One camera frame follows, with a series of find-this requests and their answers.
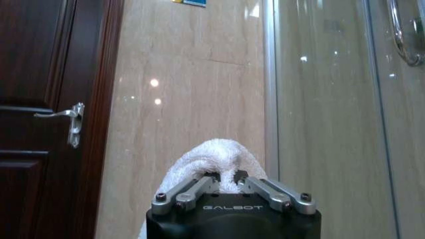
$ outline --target beige tile wall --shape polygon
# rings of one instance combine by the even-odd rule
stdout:
[[[263,165],[261,6],[125,1],[97,239],[137,237],[167,168],[203,140],[235,139]]]

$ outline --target glass panel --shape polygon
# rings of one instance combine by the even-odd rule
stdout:
[[[406,44],[423,53],[423,27],[414,26],[417,4],[398,0]],[[409,67],[395,52],[386,1],[371,0],[370,11],[399,233],[403,239],[423,238],[425,65]]]
[[[279,180],[313,193],[325,239],[397,237],[363,7],[274,1]]]

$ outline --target door frame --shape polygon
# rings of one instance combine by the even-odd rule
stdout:
[[[277,133],[277,93],[275,93],[275,45],[274,45],[274,0],[262,1],[263,14],[263,120],[265,120],[265,173],[278,180],[278,133]]]
[[[70,238],[91,239],[95,221],[107,136],[109,112],[113,92],[114,67],[118,51],[123,0],[103,0],[98,34],[95,75],[93,76],[89,109],[83,116],[86,132],[75,192],[75,217]]]

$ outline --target robotic hand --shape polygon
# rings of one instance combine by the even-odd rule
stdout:
[[[234,175],[241,194],[218,194],[218,181],[219,175],[205,174],[154,196],[147,239],[319,239],[321,214],[309,194],[243,171]]]

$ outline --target door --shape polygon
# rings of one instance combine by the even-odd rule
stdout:
[[[273,2],[279,180],[313,193],[322,238],[422,238],[425,66],[390,11],[423,56],[425,1]]]
[[[0,0],[0,238],[93,235],[119,12]]]
[[[425,59],[425,1],[387,2],[397,4],[403,48]],[[409,66],[397,53],[386,1],[369,5],[399,238],[415,239],[425,235],[425,64]]]

